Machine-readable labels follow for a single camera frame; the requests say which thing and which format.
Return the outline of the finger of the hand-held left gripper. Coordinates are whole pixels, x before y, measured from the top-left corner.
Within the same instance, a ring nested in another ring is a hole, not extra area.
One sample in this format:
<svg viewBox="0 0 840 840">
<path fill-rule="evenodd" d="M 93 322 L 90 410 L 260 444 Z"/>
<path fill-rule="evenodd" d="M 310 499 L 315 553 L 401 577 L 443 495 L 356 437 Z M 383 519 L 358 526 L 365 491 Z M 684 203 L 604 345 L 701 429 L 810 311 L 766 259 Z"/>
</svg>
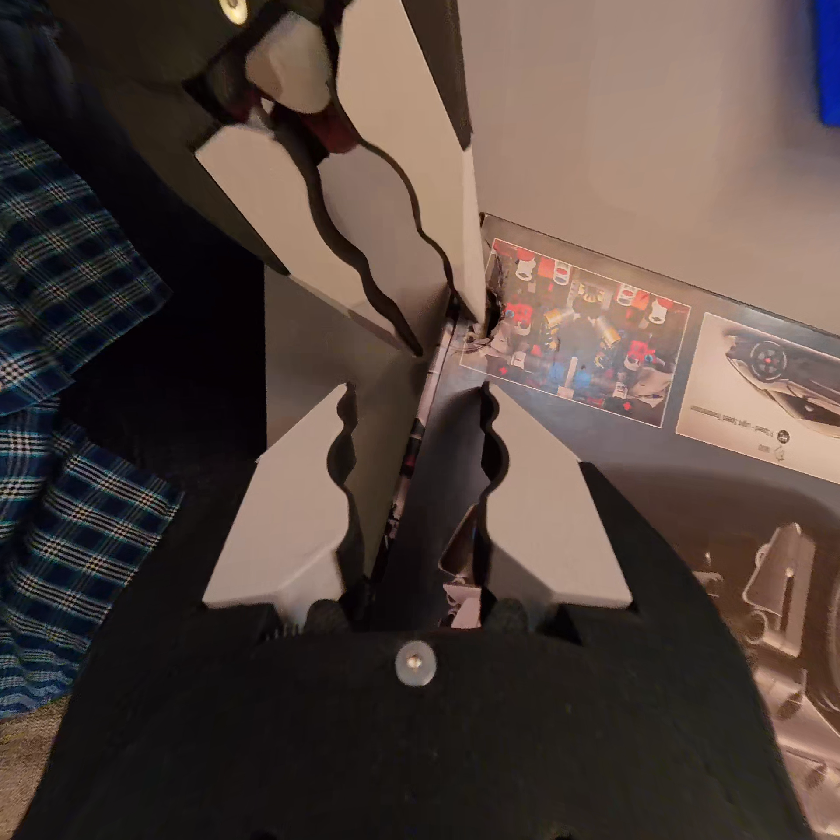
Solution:
<svg viewBox="0 0 840 840">
<path fill-rule="evenodd" d="M 329 213 L 319 163 L 340 146 L 333 51 L 323 26 L 271 26 L 236 39 L 193 79 L 222 123 L 194 155 L 299 285 L 383 341 L 423 353 L 363 250 Z"/>
<path fill-rule="evenodd" d="M 389 290 L 413 325 L 449 296 L 474 324 L 487 320 L 487 285 L 473 131 L 457 2 L 331 2 L 338 42 L 332 95 L 373 176 L 364 221 L 396 211 L 395 243 L 360 241 L 395 258 Z"/>
</svg>

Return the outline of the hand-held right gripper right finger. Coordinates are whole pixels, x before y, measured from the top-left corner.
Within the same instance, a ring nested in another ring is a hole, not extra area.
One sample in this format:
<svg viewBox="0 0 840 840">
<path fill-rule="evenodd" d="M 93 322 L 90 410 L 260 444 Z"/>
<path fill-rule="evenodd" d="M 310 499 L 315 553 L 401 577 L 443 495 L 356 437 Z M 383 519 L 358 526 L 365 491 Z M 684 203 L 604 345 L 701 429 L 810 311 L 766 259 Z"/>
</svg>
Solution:
<svg viewBox="0 0 840 840">
<path fill-rule="evenodd" d="M 529 623 L 561 605 L 624 609 L 633 597 L 581 460 L 496 385 L 479 389 L 488 485 L 476 504 L 474 576 Z"/>
</svg>

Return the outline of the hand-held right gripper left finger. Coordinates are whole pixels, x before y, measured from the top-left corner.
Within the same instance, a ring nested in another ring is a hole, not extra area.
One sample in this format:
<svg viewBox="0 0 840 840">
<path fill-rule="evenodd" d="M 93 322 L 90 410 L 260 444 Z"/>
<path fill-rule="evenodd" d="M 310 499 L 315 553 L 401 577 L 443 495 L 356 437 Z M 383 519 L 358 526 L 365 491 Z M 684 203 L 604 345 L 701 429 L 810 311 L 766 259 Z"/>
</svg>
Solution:
<svg viewBox="0 0 840 840">
<path fill-rule="evenodd" d="M 363 573 L 363 537 L 347 480 L 355 468 L 355 388 L 341 384 L 258 458 L 203 603 L 268 605 L 303 627 Z"/>
</svg>

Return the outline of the lego set cardboard box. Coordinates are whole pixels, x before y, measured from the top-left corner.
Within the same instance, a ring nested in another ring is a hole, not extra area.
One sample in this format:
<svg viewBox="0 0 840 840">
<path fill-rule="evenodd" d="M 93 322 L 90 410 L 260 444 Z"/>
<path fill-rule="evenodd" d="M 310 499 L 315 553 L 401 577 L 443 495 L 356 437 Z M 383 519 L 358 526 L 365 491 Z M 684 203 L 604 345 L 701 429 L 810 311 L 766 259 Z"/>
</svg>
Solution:
<svg viewBox="0 0 840 840">
<path fill-rule="evenodd" d="M 742 647 L 816 838 L 838 838 L 838 331 L 493 215 L 495 339 L 448 324 L 382 561 L 377 628 L 446 624 L 491 382 L 593 463 Z"/>
</svg>

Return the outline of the person's plaid shirt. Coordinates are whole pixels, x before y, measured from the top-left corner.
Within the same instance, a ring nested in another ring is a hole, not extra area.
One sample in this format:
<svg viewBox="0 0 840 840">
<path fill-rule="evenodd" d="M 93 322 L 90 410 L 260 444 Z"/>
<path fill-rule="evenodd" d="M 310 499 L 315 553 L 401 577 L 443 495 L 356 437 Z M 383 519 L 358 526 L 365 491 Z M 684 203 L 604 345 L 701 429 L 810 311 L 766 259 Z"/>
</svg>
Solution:
<svg viewBox="0 0 840 840">
<path fill-rule="evenodd" d="M 60 410 L 75 374 L 170 295 L 90 186 L 2 109 L 2 719 L 69 695 L 181 505 Z"/>
</svg>

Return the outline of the blue plastic bin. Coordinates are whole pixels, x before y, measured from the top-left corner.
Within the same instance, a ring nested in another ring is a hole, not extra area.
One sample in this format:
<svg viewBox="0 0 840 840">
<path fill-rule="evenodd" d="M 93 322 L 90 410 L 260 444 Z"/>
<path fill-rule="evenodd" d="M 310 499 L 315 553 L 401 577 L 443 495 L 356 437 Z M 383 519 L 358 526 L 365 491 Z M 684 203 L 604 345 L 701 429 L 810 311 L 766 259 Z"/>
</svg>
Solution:
<svg viewBox="0 0 840 840">
<path fill-rule="evenodd" d="M 822 122 L 839 127 L 839 1 L 813 1 L 815 84 Z"/>
</svg>

